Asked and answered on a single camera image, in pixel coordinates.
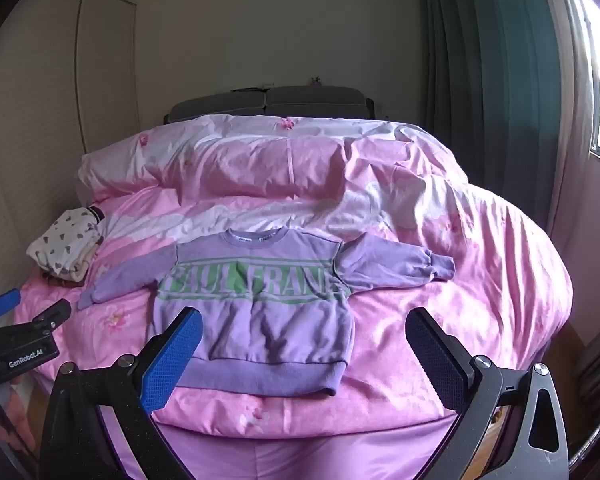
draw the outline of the lavender sweatshirt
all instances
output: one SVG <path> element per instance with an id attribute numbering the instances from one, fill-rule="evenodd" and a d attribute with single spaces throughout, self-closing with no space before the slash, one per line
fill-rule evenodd
<path id="1" fill-rule="evenodd" d="M 288 228 L 229 230 L 127 260 L 87 288 L 78 309 L 157 287 L 148 337 L 184 306 L 204 322 L 179 386 L 335 395 L 353 347 L 347 298 L 449 280 L 454 271 L 448 256 L 369 234 L 342 243 Z"/>

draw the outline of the white curtain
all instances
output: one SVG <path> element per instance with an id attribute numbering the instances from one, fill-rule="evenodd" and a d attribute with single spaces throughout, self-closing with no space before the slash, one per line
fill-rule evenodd
<path id="1" fill-rule="evenodd" d="M 547 232 L 558 252 L 564 254 L 584 192 L 595 124 L 593 81 L 596 67 L 592 62 L 589 33 L 579 2 L 549 0 L 549 4 L 560 53 L 562 116 Z"/>

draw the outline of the headboard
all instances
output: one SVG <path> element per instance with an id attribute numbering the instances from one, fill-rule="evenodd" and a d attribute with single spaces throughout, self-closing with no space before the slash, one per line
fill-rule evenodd
<path id="1" fill-rule="evenodd" d="M 244 89 L 176 104 L 164 124 L 207 114 L 269 115 L 332 119 L 375 119 L 374 102 L 359 90 L 343 86 L 279 86 Z"/>

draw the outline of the pink floral bedding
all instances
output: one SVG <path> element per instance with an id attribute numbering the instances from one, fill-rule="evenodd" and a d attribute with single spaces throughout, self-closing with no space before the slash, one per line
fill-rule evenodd
<path id="1" fill-rule="evenodd" d="M 334 238 L 373 232 L 455 259 L 456 276 L 350 298 L 352 361 L 335 397 L 253 397 L 176 388 L 159 422 L 207 434 L 285 438 L 403 428 L 449 413 L 404 337 L 424 306 L 472 354 L 526 367 L 566 322 L 571 282 L 546 234 L 505 200 L 467 183 L 425 132 L 381 121 L 205 116 L 160 126 L 83 158 L 78 193 L 103 209 L 106 239 L 87 284 L 132 256 L 225 230 L 282 225 Z M 37 271 L 16 322 L 80 288 Z M 150 292 L 95 305 L 55 332 L 62 362 L 109 366 L 145 342 Z"/>

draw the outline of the curtain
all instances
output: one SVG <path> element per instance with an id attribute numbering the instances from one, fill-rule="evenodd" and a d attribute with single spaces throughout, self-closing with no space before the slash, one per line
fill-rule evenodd
<path id="1" fill-rule="evenodd" d="M 472 184 L 546 228 L 562 112 L 549 1 L 426 1 L 426 129 Z"/>
<path id="2" fill-rule="evenodd" d="M 580 211 L 593 132 L 600 124 L 600 87 L 590 33 L 576 0 L 548 0 L 554 16 L 560 70 L 562 117 L 547 232 L 564 254 Z"/>

